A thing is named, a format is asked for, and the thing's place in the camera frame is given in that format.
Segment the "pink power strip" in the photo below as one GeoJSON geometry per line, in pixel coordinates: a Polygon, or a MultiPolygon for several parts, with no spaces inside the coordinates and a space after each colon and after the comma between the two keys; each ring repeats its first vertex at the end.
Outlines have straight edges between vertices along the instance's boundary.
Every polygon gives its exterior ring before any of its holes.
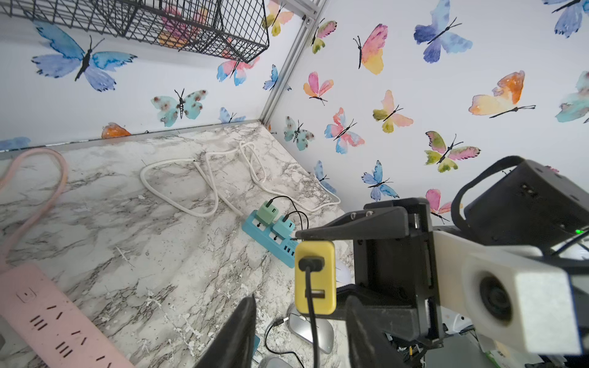
{"type": "Polygon", "coordinates": [[[1,316],[49,367],[132,367],[36,265],[1,274],[1,316]]]}

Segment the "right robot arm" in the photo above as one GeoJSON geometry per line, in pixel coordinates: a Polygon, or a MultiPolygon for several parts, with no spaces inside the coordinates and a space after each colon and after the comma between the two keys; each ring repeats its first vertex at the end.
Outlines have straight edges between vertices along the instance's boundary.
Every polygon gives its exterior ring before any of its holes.
{"type": "Polygon", "coordinates": [[[365,205],[304,241],[350,240],[355,282],[339,288],[329,319],[356,298],[382,332],[438,348],[442,311],[482,335],[538,355],[588,352],[588,263],[566,259],[588,237],[588,194],[530,159],[507,156],[478,176],[500,179],[469,205],[458,192],[451,223],[432,224],[424,198],[365,205]]]}

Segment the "green plug on teal strip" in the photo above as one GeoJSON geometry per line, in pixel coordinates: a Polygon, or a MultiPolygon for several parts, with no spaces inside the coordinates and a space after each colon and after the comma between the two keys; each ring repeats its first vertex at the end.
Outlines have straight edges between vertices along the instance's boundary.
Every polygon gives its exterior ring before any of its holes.
{"type": "Polygon", "coordinates": [[[272,199],[264,202],[256,212],[256,219],[263,225],[271,225],[279,217],[279,210],[272,202],[272,199]]]}

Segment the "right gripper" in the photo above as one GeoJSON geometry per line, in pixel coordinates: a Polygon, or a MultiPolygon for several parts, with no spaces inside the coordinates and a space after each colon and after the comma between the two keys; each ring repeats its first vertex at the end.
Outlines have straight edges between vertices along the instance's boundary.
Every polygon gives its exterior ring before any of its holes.
{"type": "Polygon", "coordinates": [[[356,285],[337,288],[334,312],[317,312],[318,318],[345,319],[351,367],[405,367],[403,356],[377,327],[406,342],[441,345],[436,254],[426,199],[366,205],[327,225],[299,230],[294,237],[354,240],[356,285]]]}

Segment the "yellow green charger plug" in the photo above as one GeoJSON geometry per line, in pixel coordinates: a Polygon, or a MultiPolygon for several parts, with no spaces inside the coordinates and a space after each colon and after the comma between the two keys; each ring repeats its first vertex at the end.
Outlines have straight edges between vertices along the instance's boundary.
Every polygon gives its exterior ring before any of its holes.
{"type": "Polygon", "coordinates": [[[306,269],[309,265],[314,313],[332,315],[337,307],[335,246],[329,241],[301,242],[294,253],[294,303],[300,314],[309,315],[306,269]]]}

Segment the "teal power strip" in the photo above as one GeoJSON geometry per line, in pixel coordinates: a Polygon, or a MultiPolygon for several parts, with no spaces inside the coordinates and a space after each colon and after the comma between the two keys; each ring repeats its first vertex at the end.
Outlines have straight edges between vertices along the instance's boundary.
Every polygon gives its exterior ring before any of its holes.
{"type": "Polygon", "coordinates": [[[256,219],[256,211],[252,211],[242,223],[242,230],[286,266],[294,268],[295,250],[299,242],[292,236],[290,239],[282,239],[277,236],[272,231],[276,221],[271,225],[263,225],[256,219]]]}

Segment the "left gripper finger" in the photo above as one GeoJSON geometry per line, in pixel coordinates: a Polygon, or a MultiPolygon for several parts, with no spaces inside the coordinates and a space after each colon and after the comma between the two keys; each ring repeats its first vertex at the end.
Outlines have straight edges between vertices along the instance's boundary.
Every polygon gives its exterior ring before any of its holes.
{"type": "Polygon", "coordinates": [[[256,334],[256,299],[242,299],[195,368],[250,368],[256,334]]]}

